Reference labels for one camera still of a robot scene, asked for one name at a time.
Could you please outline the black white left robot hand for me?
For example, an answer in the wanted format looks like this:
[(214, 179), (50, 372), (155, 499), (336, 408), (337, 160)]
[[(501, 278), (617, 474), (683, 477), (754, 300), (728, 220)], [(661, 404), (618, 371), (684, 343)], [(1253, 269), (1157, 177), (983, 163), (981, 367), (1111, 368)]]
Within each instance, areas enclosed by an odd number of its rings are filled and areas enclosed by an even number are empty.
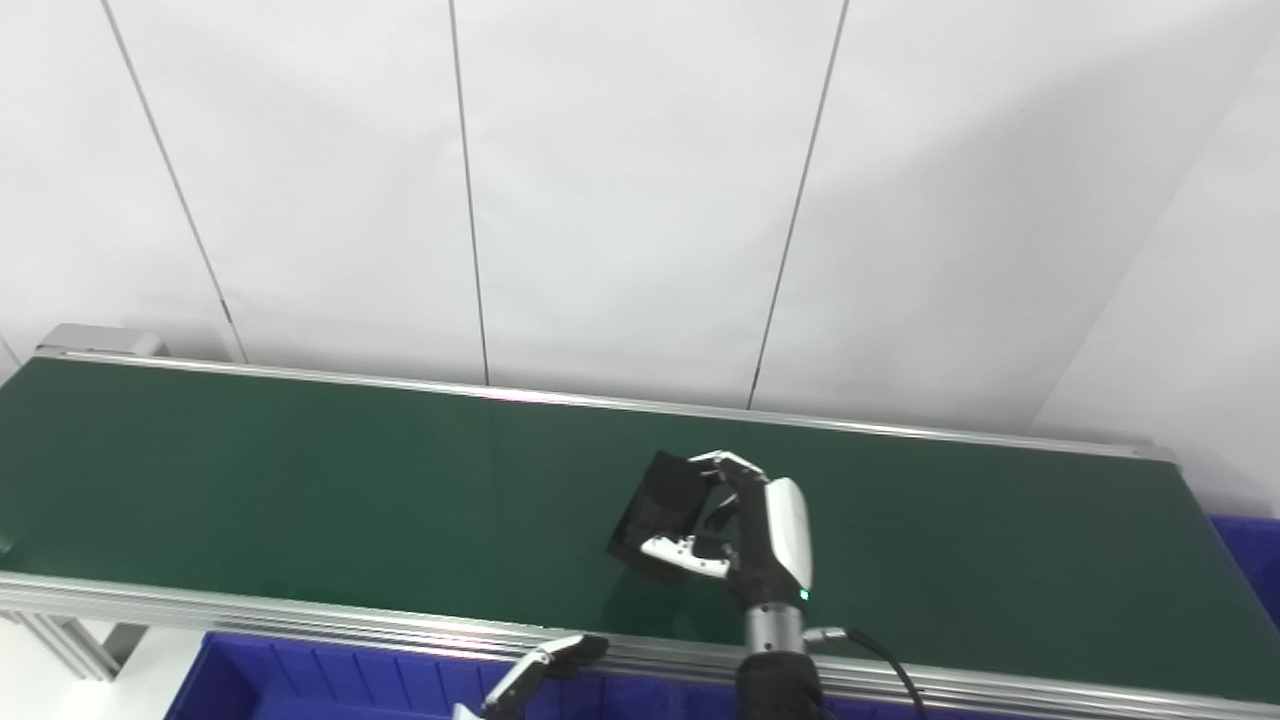
[(545, 641), (521, 657), (476, 710), (454, 703), (451, 719), (524, 719), (525, 707), (547, 678), (568, 679), (605, 656), (611, 641), (579, 633)]

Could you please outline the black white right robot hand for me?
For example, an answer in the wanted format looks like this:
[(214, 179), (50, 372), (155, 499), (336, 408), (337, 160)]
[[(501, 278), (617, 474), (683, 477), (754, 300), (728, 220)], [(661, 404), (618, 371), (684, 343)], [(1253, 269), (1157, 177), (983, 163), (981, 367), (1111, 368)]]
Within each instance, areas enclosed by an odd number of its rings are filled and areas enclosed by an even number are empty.
[(788, 477), (727, 450), (658, 452), (621, 527), (622, 546), (663, 573), (724, 582), (742, 609), (804, 609), (814, 560), (806, 500)]

